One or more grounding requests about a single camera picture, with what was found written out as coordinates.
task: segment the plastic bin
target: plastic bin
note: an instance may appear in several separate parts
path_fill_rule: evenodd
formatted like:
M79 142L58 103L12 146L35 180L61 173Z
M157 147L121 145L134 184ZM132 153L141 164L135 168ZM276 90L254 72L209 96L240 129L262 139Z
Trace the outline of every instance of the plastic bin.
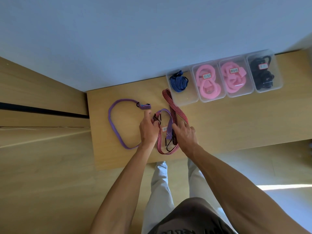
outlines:
M217 61L208 61L192 67L197 94L204 103L224 98L226 95Z
M246 59L258 93L280 89L283 86L283 78L273 51L267 49L253 52L248 54Z
M219 68L230 98L251 94L254 91L249 65L243 55L221 59Z
M182 70L183 76L185 76L189 80L189 82L185 90L181 92L176 92L171 86L170 78L173 74L179 72L180 70ZM172 70L166 74L166 78L169 85L169 89L171 91L172 99L178 107L185 106L198 101L199 97L197 94L197 87L195 85L194 78L191 74L190 67L183 67L176 70Z

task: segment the wooden table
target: wooden table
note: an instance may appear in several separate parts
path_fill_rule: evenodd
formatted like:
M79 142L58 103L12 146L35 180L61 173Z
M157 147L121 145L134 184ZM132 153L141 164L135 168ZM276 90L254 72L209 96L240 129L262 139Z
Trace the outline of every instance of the wooden table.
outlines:
M306 51L277 55L284 86L265 93L181 107L197 131L201 146L221 153L312 138L312 69ZM95 165L98 170L124 167L134 150L124 149L107 119L115 100L133 98L150 103L153 112L169 108L162 97L168 87L165 77L117 85L87 92ZM140 142L138 125L143 112L131 102L119 103L112 119L128 146ZM183 158L179 149L172 155L153 150L149 162Z

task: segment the white label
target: white label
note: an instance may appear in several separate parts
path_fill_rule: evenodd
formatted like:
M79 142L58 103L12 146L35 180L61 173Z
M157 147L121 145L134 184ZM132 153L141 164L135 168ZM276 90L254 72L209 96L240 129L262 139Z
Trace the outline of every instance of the white label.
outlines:
M259 70L264 70L264 69L268 69L269 65L267 63L263 63L263 64L259 64Z
M238 67L230 69L230 74L234 74L234 73L238 73L238 72L239 72L239 68Z
M203 74L202 77L203 77L204 79L209 79L209 78L211 78L212 76L211 76L211 73L207 73L207 74Z
M167 131L167 127L168 127L168 126L164 126L164 127L161 128L161 130L162 130L163 132Z

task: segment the floor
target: floor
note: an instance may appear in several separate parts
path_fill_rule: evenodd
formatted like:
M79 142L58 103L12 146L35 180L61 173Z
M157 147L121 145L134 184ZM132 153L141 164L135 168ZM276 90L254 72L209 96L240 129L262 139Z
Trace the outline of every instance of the floor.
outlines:
M216 156L261 185L312 231L312 160L307 141ZM178 205L188 197L187 160L167 164L169 186ZM89 132L0 149L0 233L87 233L121 171L95 170ZM154 164L148 164L131 233L140 233L153 172ZM268 186L291 184L308 187Z

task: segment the leg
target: leg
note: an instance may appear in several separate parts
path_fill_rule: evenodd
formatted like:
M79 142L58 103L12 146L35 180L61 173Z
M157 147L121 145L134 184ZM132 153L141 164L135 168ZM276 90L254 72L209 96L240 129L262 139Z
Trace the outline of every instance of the leg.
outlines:
M147 234L174 209L168 186L166 162L158 162L151 182L151 196L143 217L142 234Z
M188 168L189 168L190 197L200 197L205 199L216 211L219 217L222 218L230 227L232 227L230 221L226 217L223 209L221 208L221 205L219 204L212 190L207 184L204 175L189 158L188 158Z

